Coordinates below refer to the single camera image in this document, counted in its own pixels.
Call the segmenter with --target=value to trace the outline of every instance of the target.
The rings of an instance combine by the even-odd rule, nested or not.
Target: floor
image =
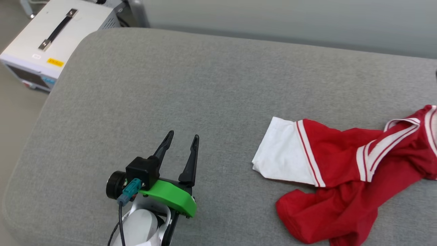
[[[0,52],[29,21],[19,0],[0,0]],[[47,96],[24,87],[0,65],[0,197]],[[19,246],[3,223],[0,239],[2,245]]]

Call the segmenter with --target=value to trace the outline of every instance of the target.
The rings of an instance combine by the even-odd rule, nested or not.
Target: white stripe
[[[305,163],[306,163],[307,168],[308,168],[308,170],[309,170],[309,173],[311,174],[311,177],[312,177],[312,179],[313,179],[313,184],[314,184],[314,186],[315,186],[315,187],[319,187],[319,185],[317,184],[316,176],[314,176],[314,172],[312,171],[311,164],[309,163],[309,160],[308,160],[308,157],[307,157],[307,154],[306,154],[307,152],[305,151],[305,148],[306,148],[306,147],[304,146],[303,139],[302,139],[301,136],[300,136],[300,135],[302,134],[302,131],[303,131],[304,129],[302,128],[302,125],[299,124],[299,121],[297,121],[296,124],[298,124],[298,127],[296,127],[296,130],[298,131],[299,143],[300,143],[300,145],[301,145],[302,152],[303,152],[303,154],[304,154],[304,156],[305,156]]]
[[[322,175],[320,174],[320,170],[319,167],[316,163],[316,159],[314,159],[314,155],[312,154],[312,149],[311,149],[311,145],[309,144],[308,141],[308,136],[306,135],[306,131],[305,131],[305,127],[303,125],[303,121],[300,120],[298,121],[298,125],[299,125],[299,130],[300,133],[302,135],[302,142],[305,145],[306,151],[308,153],[308,158],[310,161],[310,165],[312,166],[312,169],[314,169],[314,173],[316,175],[316,178],[320,184],[320,187],[326,187],[325,182],[322,179]]]
[[[366,146],[364,146],[364,165],[366,165],[367,170],[367,182],[372,181],[372,179],[369,178],[369,148],[373,142],[375,142],[375,140],[370,141],[368,144],[366,144]]]
[[[433,136],[437,134],[437,112],[434,114],[434,118],[431,119],[431,115],[437,110],[437,106],[433,105],[431,110],[425,115],[425,131],[427,132],[428,142],[430,143],[431,150],[437,155],[437,149],[435,143],[437,141],[437,136]]]
[[[378,167],[381,160],[384,156],[387,155],[397,144],[399,144],[404,138],[413,134],[419,129],[419,124],[414,122],[414,124],[402,131],[396,132],[390,136],[385,137],[379,143],[376,144],[375,148],[373,148],[372,152],[369,154],[369,161],[367,162],[367,180],[368,182],[372,181],[373,174],[375,173],[376,168]]]
[[[364,169],[363,150],[364,150],[364,146],[361,146],[357,149],[357,166],[358,166],[358,171],[360,172],[360,180],[366,181],[366,171]]]
[[[392,119],[385,125],[384,132],[386,132],[388,129],[394,127],[396,123],[399,121],[408,121],[412,124],[420,124],[420,120],[418,118],[408,118],[408,119]]]

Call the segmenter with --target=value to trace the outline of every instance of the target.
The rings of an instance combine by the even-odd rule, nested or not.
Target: black handle
[[[55,28],[55,30],[50,34],[49,38],[45,39],[38,49],[46,51],[46,49],[52,44],[55,38],[59,35],[59,33],[64,29],[67,23],[76,15],[77,9],[71,9],[68,11],[66,17],[61,21],[61,23]]]
[[[196,182],[197,153],[199,151],[199,135],[196,134],[191,144],[191,154],[184,171],[179,175],[179,182],[193,187]]]

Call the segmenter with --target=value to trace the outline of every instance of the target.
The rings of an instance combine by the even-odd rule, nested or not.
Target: gray couch
[[[117,205],[109,175],[175,131],[161,175],[177,179],[200,136],[195,218],[174,246],[300,245],[275,202],[296,183],[251,160],[273,116],[381,129],[437,103],[436,60],[122,28],[86,37],[61,74],[9,181],[5,224],[24,246],[106,245]],[[437,183],[379,209],[365,245],[436,245]],[[317,245],[327,245],[327,241]]]

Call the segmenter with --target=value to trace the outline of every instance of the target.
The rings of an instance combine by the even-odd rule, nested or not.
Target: teal connector
[[[117,204],[120,204],[124,207],[128,204],[129,200],[133,195],[137,194],[141,189],[141,180],[135,178],[123,189],[123,194],[121,194],[117,198]]]

